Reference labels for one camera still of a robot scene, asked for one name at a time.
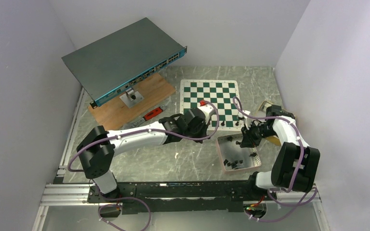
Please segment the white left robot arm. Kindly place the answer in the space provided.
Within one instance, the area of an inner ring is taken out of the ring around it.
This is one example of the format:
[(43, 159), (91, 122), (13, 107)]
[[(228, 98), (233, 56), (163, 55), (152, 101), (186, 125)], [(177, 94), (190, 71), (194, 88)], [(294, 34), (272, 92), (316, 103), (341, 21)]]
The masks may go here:
[(149, 125), (125, 130), (96, 126), (77, 147), (82, 171), (93, 180), (107, 202), (119, 196), (117, 181), (110, 170), (113, 157), (145, 146), (158, 146), (183, 139), (202, 142), (215, 110), (211, 105), (189, 109), (185, 114), (164, 117)]

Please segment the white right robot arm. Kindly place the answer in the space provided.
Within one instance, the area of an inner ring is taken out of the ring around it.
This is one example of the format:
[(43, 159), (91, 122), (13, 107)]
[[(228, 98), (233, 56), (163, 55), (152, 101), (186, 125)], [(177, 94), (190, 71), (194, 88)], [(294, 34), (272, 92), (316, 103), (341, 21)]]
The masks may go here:
[(253, 117), (249, 111), (238, 114), (243, 121), (241, 129), (241, 148), (254, 148), (262, 140), (277, 137), (281, 144), (273, 167), (268, 172), (255, 172), (253, 182), (246, 187), (246, 193), (252, 200), (264, 195), (265, 190), (280, 188), (286, 192), (311, 191), (320, 159), (320, 152), (310, 147), (302, 138), (296, 126), (294, 114), (271, 105), (266, 109), (265, 117)]

